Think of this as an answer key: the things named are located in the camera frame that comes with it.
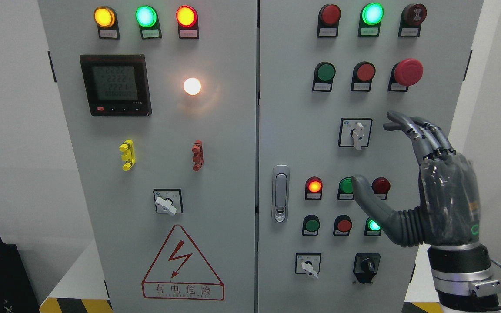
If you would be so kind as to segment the gray robotic hand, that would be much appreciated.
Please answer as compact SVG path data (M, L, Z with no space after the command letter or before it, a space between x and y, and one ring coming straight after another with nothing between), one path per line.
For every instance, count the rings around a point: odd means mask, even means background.
M412 142L419 164L420 205L413 210L390 208L361 175L351 178L354 200L401 247L422 243L455 247L478 242L481 206L469 160L434 123L392 110L387 118L385 130L401 130Z

